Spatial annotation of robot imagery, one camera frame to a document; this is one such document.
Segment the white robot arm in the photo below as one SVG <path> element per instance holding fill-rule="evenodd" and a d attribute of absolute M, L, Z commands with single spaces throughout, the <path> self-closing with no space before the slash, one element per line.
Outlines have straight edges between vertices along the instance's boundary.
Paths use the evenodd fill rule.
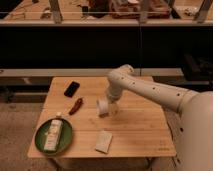
<path fill-rule="evenodd" d="M 107 99 L 115 103 L 128 90 L 179 114 L 183 131 L 177 143 L 177 171 L 213 171 L 213 91 L 145 81 L 133 72 L 126 64 L 107 74 Z"/>

